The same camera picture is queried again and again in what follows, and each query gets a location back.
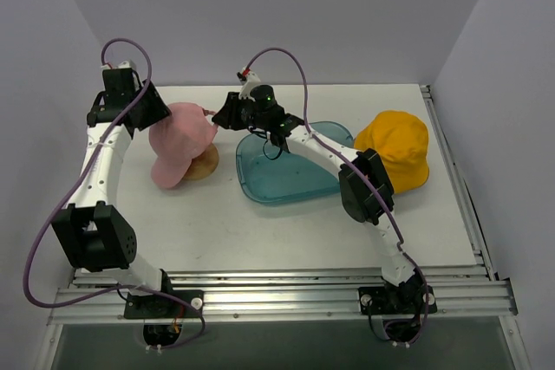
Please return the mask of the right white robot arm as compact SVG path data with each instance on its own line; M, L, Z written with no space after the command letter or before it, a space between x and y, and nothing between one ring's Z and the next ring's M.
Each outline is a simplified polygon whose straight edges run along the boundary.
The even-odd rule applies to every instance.
M344 210L369 229L388 306L402 312L416 300L429 303L426 277L403 249L404 238L394 216L394 188L377 151L357 151L319 133L278 105L269 85L228 93L212 121L224 129L262 134L280 151L303 157L336 176Z

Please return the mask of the pink baseball cap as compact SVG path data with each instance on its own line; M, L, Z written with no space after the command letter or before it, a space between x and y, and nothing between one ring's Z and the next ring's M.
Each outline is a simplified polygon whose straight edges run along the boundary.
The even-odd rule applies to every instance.
M185 177L218 131L208 120L215 113L198 104L174 102L168 108L170 115L148 129L149 145L156 154L151 180L162 189L174 188Z

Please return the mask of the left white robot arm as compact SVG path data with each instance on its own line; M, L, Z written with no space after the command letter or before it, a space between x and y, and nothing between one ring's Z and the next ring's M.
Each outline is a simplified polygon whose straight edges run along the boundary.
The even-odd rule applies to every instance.
M128 113L124 108L144 87L133 62L101 67L104 89L87 114L87 148L82 182L55 214L51 226L71 266L106 272L134 295L145 296L144 308L155 317L169 315L172 291L164 275L138 253L133 227L116 207L121 168L135 131L168 116L153 86Z

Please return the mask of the yellow bucket hat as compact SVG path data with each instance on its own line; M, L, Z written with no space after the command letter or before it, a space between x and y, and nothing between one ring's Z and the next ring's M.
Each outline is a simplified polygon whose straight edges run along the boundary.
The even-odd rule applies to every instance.
M428 128L403 111L380 112L355 138L356 150L376 151L395 193L423 186L429 177Z

